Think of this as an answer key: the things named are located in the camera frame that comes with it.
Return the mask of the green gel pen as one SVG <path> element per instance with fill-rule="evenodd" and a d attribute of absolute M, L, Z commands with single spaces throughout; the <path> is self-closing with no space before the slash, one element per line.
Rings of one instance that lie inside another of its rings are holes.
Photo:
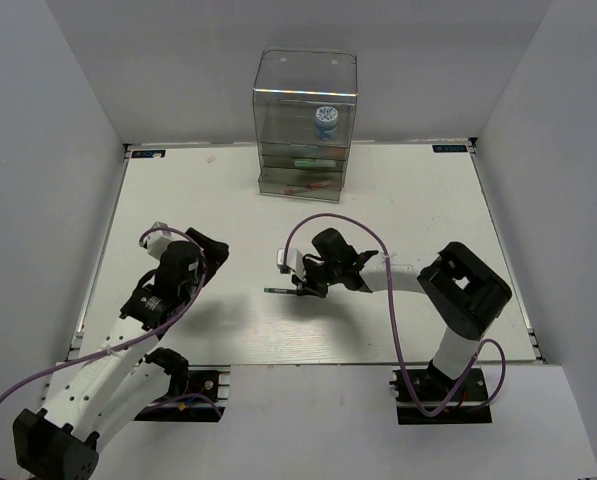
<path fill-rule="evenodd" d="M 296 289 L 264 287 L 263 291 L 264 291 L 264 293 L 268 293 L 268 294 L 293 295 L 293 296 L 298 295 L 298 292 Z"/>

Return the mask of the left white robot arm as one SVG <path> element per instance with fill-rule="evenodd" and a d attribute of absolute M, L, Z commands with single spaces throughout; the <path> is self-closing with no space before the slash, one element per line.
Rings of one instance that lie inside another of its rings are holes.
<path fill-rule="evenodd" d="M 189 362 L 160 346 L 229 257 L 226 243 L 155 223 L 139 244 L 157 266 L 137 282 L 118 319 L 74 377 L 38 411 L 13 422 L 16 460 L 38 479 L 88 479 L 109 441 L 159 400 L 189 395 Z"/>

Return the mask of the red gel pen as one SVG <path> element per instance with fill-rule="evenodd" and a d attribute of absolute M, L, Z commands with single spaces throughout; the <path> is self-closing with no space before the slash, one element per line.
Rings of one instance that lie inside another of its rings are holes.
<path fill-rule="evenodd" d="M 284 194 L 285 195 L 303 194 L 303 193 L 307 193 L 307 192 L 320 190 L 320 189 L 323 189 L 324 187 L 325 187 L 324 183 L 308 184 L 305 186 L 292 186 L 292 187 L 286 188 L 284 190 Z"/>

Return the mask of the green highlighter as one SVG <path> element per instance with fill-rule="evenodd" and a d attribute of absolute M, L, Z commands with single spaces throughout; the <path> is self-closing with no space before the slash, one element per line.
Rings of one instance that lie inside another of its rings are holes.
<path fill-rule="evenodd" d="M 335 160 L 326 160 L 326 159 L 295 159 L 294 166 L 296 168 L 335 168 L 337 166 L 337 162 Z"/>

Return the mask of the orange highlighter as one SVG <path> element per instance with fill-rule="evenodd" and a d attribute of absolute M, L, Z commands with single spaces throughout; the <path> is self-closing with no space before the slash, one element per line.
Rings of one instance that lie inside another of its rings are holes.
<path fill-rule="evenodd" d="M 330 156 L 345 156 L 348 153 L 347 147 L 327 147 L 326 154 Z"/>

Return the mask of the clear acrylic drawer organizer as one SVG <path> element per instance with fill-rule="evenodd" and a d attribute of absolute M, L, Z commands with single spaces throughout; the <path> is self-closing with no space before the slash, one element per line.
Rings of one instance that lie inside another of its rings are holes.
<path fill-rule="evenodd" d="M 357 56 L 330 49 L 272 47 L 264 50 L 253 85 L 252 106 L 262 194 L 337 203 L 345 185 L 358 103 Z M 339 121 L 332 140 L 315 134 L 317 107 L 335 106 Z M 315 156 L 282 156 L 282 145 L 313 145 Z M 345 156 L 327 147 L 347 147 Z M 337 166 L 296 168 L 295 159 L 335 160 Z M 324 183 L 320 190 L 285 195 L 292 186 Z"/>

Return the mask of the blue highlighter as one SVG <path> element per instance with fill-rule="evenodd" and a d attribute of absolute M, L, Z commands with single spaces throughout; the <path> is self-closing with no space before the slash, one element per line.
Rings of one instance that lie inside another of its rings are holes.
<path fill-rule="evenodd" d="M 282 156 L 315 156 L 318 147 L 313 145 L 282 145 L 278 147 L 278 154 Z"/>

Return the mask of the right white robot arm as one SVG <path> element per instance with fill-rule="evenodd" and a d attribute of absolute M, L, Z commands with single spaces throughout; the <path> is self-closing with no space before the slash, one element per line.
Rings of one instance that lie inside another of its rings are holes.
<path fill-rule="evenodd" d="M 277 254 L 279 271 L 291 276 L 299 295 L 324 298 L 330 286 L 341 284 L 355 292 L 393 288 L 426 296 L 446 325 L 427 367 L 430 388 L 444 399 L 464 389 L 464 370 L 512 298 L 506 281 L 460 242 L 449 243 L 420 270 L 389 264 L 387 256 L 378 250 L 357 252 L 333 228 L 316 235 L 312 245 L 316 255 L 295 248 L 281 249 Z"/>

